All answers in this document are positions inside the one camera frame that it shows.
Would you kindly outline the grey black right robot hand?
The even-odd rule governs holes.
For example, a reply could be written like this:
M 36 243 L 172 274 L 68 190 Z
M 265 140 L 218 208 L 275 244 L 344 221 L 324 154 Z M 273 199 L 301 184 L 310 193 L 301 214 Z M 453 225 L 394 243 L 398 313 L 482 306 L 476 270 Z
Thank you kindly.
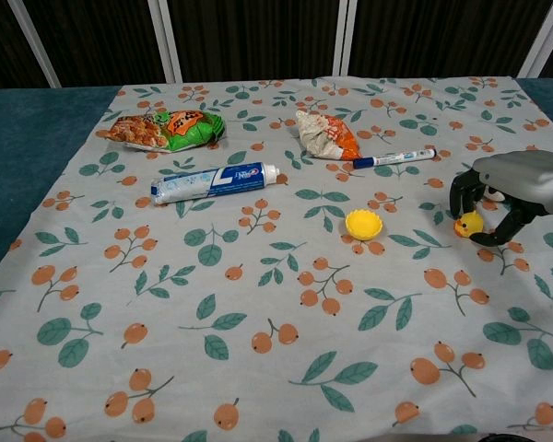
M 453 179 L 452 215 L 473 212 L 487 191 L 504 196 L 510 212 L 492 233 L 473 233 L 469 238 L 485 247 L 501 246 L 536 217 L 553 215 L 553 152 L 512 151 L 477 159 L 470 170 Z

